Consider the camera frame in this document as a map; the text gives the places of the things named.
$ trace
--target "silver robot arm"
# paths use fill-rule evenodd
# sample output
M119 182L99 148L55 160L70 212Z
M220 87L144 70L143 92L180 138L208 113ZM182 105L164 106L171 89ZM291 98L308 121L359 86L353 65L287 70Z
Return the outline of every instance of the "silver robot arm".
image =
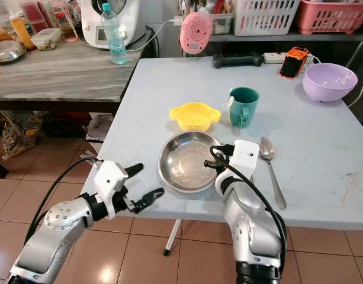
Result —
M277 284L282 272L278 227L254 190L230 169L224 168L228 164L250 178L258 159L259 146L236 140L233 146L218 146L216 149L221 151L220 156L217 155L220 159L205 161L205 166L213 167L219 173L216 190L223 197L223 217L232 232L236 283Z
M139 213L162 196L164 189L159 188L138 202L126 197L124 182L142 169L142 164L123 169L112 161L102 162L94 179L96 193L85 193L48 210L44 224L27 241L11 268L7 284L52 284L72 245L95 221L104 217L110 220L125 209Z

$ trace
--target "shelf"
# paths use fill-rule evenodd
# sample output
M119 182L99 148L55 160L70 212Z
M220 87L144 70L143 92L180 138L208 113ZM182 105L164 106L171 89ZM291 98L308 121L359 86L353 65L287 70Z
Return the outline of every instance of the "shelf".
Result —
M300 34L289 32L286 35L255 35L249 37L236 37L233 34L215 34L210 37L210 42L223 41L362 41L363 33L316 33Z

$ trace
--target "white basket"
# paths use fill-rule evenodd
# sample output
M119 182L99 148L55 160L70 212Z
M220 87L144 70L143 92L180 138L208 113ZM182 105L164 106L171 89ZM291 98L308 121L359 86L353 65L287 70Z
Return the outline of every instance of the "white basket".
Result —
M234 18L234 13L230 14L211 14L213 20L212 34L228 34L230 32L231 21Z
M234 0L236 36L287 34L300 0Z

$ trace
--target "metal spoon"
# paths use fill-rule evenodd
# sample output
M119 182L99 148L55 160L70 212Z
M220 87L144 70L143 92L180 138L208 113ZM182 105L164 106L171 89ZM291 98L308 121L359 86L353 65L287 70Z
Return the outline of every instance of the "metal spoon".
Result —
M260 147L259 149L260 158L263 161L266 161L269 172L271 173L271 179L272 179L272 184L274 186L276 203L280 207L280 209L284 210L287 207L287 203L285 201L284 196L282 195L280 187L278 186L275 173L271 165L271 160L275 157L275 149L272 143L265 137L260 138L258 144Z

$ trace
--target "plastic basket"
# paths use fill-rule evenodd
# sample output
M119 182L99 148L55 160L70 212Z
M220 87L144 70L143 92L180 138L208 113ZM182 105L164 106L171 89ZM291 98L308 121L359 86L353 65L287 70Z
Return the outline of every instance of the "plastic basket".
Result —
M228 34L230 32L231 21L234 13L231 14L211 14L213 20L213 34Z
M287 34L300 0L235 0L236 36Z
M338 31L352 34L363 23L363 3L325 3L301 0L296 23L302 34Z

